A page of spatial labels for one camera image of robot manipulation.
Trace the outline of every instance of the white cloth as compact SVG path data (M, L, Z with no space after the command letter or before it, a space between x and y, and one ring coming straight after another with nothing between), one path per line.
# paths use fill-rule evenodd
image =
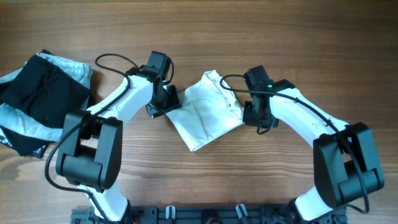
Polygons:
M243 123L243 107L232 91L220 86L220 80L216 70L205 72L198 83L180 93L182 107L167 113L192 152Z

